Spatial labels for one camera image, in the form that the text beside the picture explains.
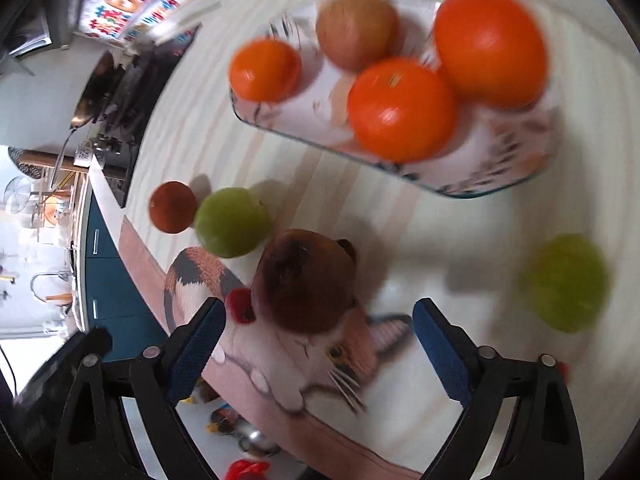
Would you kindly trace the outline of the red cherry tomato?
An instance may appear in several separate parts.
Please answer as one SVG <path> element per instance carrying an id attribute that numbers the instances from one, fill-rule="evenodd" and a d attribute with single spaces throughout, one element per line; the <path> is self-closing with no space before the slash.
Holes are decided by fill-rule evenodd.
<path id="1" fill-rule="evenodd" d="M 252 306 L 252 292 L 247 287 L 238 287 L 228 293 L 224 300 L 228 315 L 236 324 L 250 324 L 256 320 Z"/>
<path id="2" fill-rule="evenodd" d="M 570 368 L 568 367 L 567 363 L 558 361 L 558 362 L 555 363 L 555 368 L 561 374 L 564 382 L 569 382 L 570 381 Z"/>

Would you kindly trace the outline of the green apple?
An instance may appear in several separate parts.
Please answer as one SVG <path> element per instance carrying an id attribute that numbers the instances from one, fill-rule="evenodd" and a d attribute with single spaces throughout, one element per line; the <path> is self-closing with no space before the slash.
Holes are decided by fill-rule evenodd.
<path id="1" fill-rule="evenodd" d="M 221 188 L 201 202 L 193 227 L 206 250 L 221 258 L 236 258 L 262 244 L 272 230 L 272 220 L 247 188 Z"/>
<path id="2" fill-rule="evenodd" d="M 608 300 L 610 274 L 599 247 L 577 233 L 559 234 L 537 248 L 523 270 L 525 304 L 554 330 L 593 326 Z"/>

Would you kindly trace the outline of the dark red pomegranate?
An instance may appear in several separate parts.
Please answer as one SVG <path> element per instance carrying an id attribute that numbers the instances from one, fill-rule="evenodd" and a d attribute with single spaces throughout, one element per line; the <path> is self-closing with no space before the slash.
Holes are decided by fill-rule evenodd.
<path id="1" fill-rule="evenodd" d="M 286 230 L 262 253 L 250 286 L 252 307 L 289 332 L 327 332 L 355 307 L 356 269 L 356 249 L 349 240 Z"/>

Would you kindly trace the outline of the brown round fruit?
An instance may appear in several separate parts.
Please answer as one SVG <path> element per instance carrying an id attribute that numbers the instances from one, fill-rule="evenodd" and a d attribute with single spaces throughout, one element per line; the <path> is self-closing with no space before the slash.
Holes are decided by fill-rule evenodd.
<path id="1" fill-rule="evenodd" d="M 198 200 L 182 182 L 168 181 L 154 190 L 149 199 L 152 225 L 164 233 L 178 234 L 193 222 Z"/>

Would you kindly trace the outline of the medium orange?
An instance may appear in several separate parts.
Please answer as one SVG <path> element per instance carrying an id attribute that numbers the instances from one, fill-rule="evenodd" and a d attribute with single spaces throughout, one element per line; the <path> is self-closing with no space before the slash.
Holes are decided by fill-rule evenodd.
<path id="1" fill-rule="evenodd" d="M 294 93 L 302 58 L 287 42 L 262 38 L 243 44 L 232 56 L 228 79 L 234 94 L 252 102 L 280 102 Z"/>
<path id="2" fill-rule="evenodd" d="M 366 151 L 404 164 L 437 155 L 456 133 L 460 105 L 442 77 L 390 58 L 364 70 L 347 96 L 352 133 Z"/>

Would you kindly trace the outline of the russet yellow red apple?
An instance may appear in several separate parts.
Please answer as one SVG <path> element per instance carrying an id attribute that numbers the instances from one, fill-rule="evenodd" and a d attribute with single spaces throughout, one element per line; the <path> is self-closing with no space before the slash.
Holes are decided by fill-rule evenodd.
<path id="1" fill-rule="evenodd" d="M 318 7 L 316 36 L 333 65 L 359 73 L 397 53 L 401 20 L 388 0 L 326 0 Z"/>

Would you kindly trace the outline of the blue kitchen cabinet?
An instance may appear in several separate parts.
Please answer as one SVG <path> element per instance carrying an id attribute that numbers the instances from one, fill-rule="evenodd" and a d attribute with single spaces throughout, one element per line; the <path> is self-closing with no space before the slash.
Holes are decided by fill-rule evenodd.
<path id="1" fill-rule="evenodd" d="M 106 362 L 132 359 L 167 335 L 143 300 L 108 232 L 98 202 L 88 201 L 85 240 L 84 299 L 89 328 L 104 328 L 112 337 Z"/>

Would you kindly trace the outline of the oval floral ceramic plate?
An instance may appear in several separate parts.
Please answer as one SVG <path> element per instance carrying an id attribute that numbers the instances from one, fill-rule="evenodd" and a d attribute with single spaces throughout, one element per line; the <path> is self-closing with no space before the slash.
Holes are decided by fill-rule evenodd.
<path id="1" fill-rule="evenodd" d="M 239 47 L 228 79 L 241 122 L 470 198 L 548 166 L 550 70 L 521 0 L 322 0 Z"/>

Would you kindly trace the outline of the striped cat print table mat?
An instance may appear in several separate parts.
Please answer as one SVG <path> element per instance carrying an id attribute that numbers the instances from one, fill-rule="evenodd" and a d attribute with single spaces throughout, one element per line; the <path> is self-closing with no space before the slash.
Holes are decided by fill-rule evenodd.
<path id="1" fill-rule="evenodd" d="M 432 298 L 451 322 L 503 356 L 548 352 L 570 369 L 585 472 L 597 479 L 639 420 L 639 53 L 606 0 L 525 0 L 548 35 L 561 89 L 559 154 L 540 176 L 475 200 L 450 200 L 341 156 L 254 129 L 231 109 L 233 51 L 270 18 L 314 0 L 196 0 L 199 22 L 144 135 L 124 212 L 122 247 L 155 313 L 164 276 L 195 243 L 152 226 L 164 181 L 201 191 L 254 188 L 279 229 L 347 238 L 359 295 L 373 313 Z M 580 233 L 602 250 L 608 304 L 590 330 L 562 334 L 526 308 L 520 275 L 537 246 Z"/>

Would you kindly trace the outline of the black frying pan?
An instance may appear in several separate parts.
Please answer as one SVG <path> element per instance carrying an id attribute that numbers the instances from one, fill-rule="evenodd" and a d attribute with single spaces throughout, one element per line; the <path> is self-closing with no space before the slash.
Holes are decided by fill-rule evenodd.
<path id="1" fill-rule="evenodd" d="M 107 93 L 110 92 L 114 73 L 114 56 L 111 51 L 106 50 L 92 71 L 76 105 L 72 120 L 70 121 L 70 133 L 66 136 L 61 151 L 58 153 L 58 157 L 54 163 L 53 172 L 49 179 L 49 186 L 53 185 L 58 175 L 58 170 L 60 170 L 65 156 L 66 146 L 74 133 L 78 129 L 88 125 L 89 122 L 94 122 L 96 118 L 99 117 Z"/>

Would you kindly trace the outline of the black gas stove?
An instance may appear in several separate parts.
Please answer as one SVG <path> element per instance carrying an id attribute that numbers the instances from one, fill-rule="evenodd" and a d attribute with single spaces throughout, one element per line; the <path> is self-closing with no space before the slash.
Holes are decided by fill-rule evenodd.
<path id="1" fill-rule="evenodd" d="M 198 28 L 193 27 L 162 44 L 153 44 L 117 69 L 116 86 L 98 117 L 92 150 L 119 206 L 126 205 L 145 129 L 157 101 L 197 33 Z"/>

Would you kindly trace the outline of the range hood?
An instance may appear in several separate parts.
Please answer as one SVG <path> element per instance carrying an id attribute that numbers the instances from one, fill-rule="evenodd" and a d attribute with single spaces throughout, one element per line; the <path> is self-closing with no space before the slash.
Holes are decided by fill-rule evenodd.
<path id="1" fill-rule="evenodd" d="M 84 0 L 1 0 L 1 73 L 30 74 L 24 58 L 66 49 Z"/>

